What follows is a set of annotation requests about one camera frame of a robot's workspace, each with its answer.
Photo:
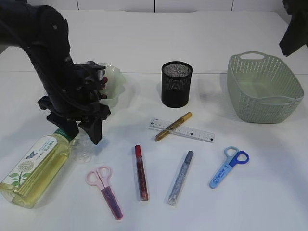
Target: plastic bottle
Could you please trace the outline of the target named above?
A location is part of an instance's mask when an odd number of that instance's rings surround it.
[[[0,183],[10,202],[32,208],[69,157],[68,137],[61,129],[40,138]]]

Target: gold pen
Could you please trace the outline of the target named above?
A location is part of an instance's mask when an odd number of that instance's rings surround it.
[[[164,138],[166,135],[170,133],[171,130],[176,129],[178,126],[180,126],[182,123],[184,123],[187,119],[189,119],[192,116],[191,112],[186,113],[183,115],[180,119],[169,125],[165,128],[165,130],[161,131],[155,136],[155,141],[160,141],[162,138]]]

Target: pink scissors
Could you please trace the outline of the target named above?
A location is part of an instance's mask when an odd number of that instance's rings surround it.
[[[108,173],[106,176],[104,176],[100,169],[107,169]],[[111,188],[109,186],[109,178],[111,177],[111,168],[108,166],[99,166],[95,168],[94,170],[91,170],[88,172],[87,177],[86,177],[86,182],[88,185],[94,185],[97,186],[100,190],[101,193],[103,194],[107,204],[109,205],[109,208],[111,209],[115,219],[121,220],[123,215],[121,212],[121,209],[119,208],[119,205],[116,202],[115,196],[113,195]],[[90,176],[94,175],[96,180],[92,181],[90,180]]]

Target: white table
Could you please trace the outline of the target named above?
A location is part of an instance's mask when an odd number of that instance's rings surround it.
[[[62,11],[69,23],[75,63],[110,63],[127,73],[160,73],[169,61],[189,63],[194,73],[222,73],[230,56],[261,51],[308,74],[302,47],[284,57],[279,47],[288,25],[274,12],[131,13]],[[33,71],[20,48],[0,55],[0,71]]]
[[[194,74],[189,103],[180,109],[161,103],[160,74],[125,76],[126,90],[103,123],[104,140],[96,156],[87,164],[66,163],[31,210],[0,196],[1,230],[306,230],[307,98],[283,123],[252,124],[235,114],[225,74]],[[307,77],[298,75],[305,92]],[[42,94],[36,73],[1,72],[0,178],[39,137],[55,130],[36,104]],[[174,121],[188,111],[192,118],[185,125],[215,133],[214,143],[174,135],[153,141],[157,132],[147,128],[151,117]],[[136,144],[143,153],[149,202],[139,201]],[[212,190],[208,183],[224,161],[224,148],[231,145],[246,151],[250,161]],[[177,206],[171,207],[165,200],[189,150],[194,151],[191,168]],[[110,182],[124,214],[121,221],[113,218],[99,190],[85,183],[86,173],[103,164],[114,171]]]

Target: yellow liquid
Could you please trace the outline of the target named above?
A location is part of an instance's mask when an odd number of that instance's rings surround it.
[[[68,159],[70,149],[67,139],[59,134],[50,136],[56,138],[58,143],[34,169],[21,187],[0,183],[0,193],[8,201],[25,208],[32,208]]]

